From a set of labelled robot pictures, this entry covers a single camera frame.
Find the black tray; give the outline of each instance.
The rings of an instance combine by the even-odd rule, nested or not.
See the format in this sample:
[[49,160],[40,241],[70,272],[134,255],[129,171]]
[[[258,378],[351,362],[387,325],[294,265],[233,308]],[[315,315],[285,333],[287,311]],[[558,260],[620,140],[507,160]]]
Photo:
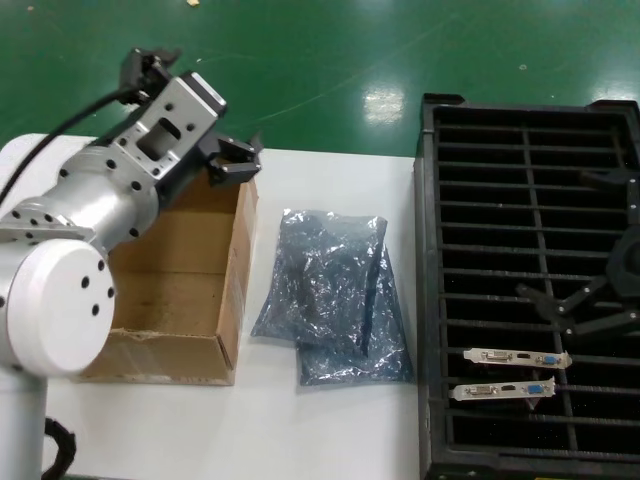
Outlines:
[[448,398],[461,383],[532,379],[466,361],[467,348],[567,348],[515,287],[565,298],[604,272],[626,228],[625,198],[578,174],[638,168],[638,118],[635,102],[425,95],[415,164],[421,478],[640,478],[638,334],[570,347],[574,364],[552,372],[557,393],[533,412],[524,401]]

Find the box flap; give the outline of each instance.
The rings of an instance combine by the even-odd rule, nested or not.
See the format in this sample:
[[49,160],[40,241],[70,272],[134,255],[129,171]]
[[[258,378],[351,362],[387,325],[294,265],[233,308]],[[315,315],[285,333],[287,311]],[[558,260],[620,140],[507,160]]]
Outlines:
[[255,195],[253,182],[242,185],[233,224],[233,237],[229,249],[217,330],[221,346],[231,365],[236,365],[238,359],[238,338],[244,320],[256,202],[257,195]]
[[82,375],[86,379],[113,378],[114,372],[123,377],[166,377],[180,383],[198,378],[225,381],[231,378],[216,337],[186,337],[122,329],[111,331],[102,353]]

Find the metal bracket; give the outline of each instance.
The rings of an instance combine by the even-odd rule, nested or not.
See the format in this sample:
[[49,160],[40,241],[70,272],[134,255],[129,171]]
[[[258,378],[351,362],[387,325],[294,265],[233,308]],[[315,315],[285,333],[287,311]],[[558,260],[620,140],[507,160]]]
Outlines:
[[535,368],[553,368],[564,370],[571,365],[571,357],[564,353],[528,352],[523,350],[492,350],[471,348],[465,350],[464,358],[473,363],[492,365],[517,365]]
[[554,377],[545,381],[480,383],[458,385],[449,391],[449,398],[465,400],[506,400],[512,398],[552,397],[556,393]]

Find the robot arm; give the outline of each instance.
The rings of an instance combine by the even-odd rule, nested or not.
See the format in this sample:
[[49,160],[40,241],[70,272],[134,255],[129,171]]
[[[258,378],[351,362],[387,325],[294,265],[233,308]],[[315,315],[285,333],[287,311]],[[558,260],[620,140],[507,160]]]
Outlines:
[[135,240],[203,168],[248,181],[256,140],[212,131],[226,102],[176,55],[133,50],[121,71],[129,118],[73,155],[58,182],[0,220],[0,478],[40,477],[46,378],[82,371],[114,313],[108,252]]

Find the black cable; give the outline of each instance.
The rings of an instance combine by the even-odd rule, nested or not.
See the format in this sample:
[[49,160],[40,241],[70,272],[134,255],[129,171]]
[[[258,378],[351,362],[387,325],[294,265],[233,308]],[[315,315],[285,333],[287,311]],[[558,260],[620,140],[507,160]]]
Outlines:
[[112,102],[115,102],[116,100],[127,98],[129,97],[129,95],[136,92],[137,90],[138,90],[137,88],[131,88],[131,87],[119,88],[118,90],[115,90],[114,92],[111,92],[108,95],[105,95],[104,97],[100,98],[96,102],[86,107],[84,110],[81,110],[80,112],[78,112],[76,115],[74,115],[67,121],[60,124],[51,133],[49,133],[46,137],[40,140],[40,142],[35,147],[33,147],[33,149],[27,154],[27,156],[24,157],[24,159],[20,162],[20,165],[18,165],[18,168],[13,172],[13,174],[11,175],[11,178],[9,178],[9,181],[2,189],[2,192],[0,192],[0,205],[4,203],[7,196],[9,195],[9,192],[11,192],[11,189],[15,186],[16,182],[18,181],[18,178],[20,178],[20,175],[22,175],[22,173],[33,161],[33,159],[40,152],[42,152],[42,150],[47,148],[47,146],[57,136],[62,135],[71,127],[75,126],[76,124],[78,124],[79,122],[87,118],[89,115],[94,114],[101,108],[106,107],[107,105],[109,105]]
[[61,480],[76,457],[76,436],[52,418],[47,417],[44,434],[53,438],[58,453],[53,465],[42,474],[42,480]]

